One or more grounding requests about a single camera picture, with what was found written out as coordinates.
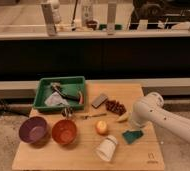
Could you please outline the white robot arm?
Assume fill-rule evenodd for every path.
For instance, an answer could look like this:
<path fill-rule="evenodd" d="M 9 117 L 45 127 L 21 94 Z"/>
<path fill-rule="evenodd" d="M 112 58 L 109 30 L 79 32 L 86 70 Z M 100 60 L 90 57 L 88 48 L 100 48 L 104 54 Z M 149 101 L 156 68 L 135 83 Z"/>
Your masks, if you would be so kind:
<path fill-rule="evenodd" d="M 190 143 L 190 119 L 163 109 L 164 99 L 157 92 L 151 92 L 133 104 L 130 123 L 143 128 L 151 121 Z"/>

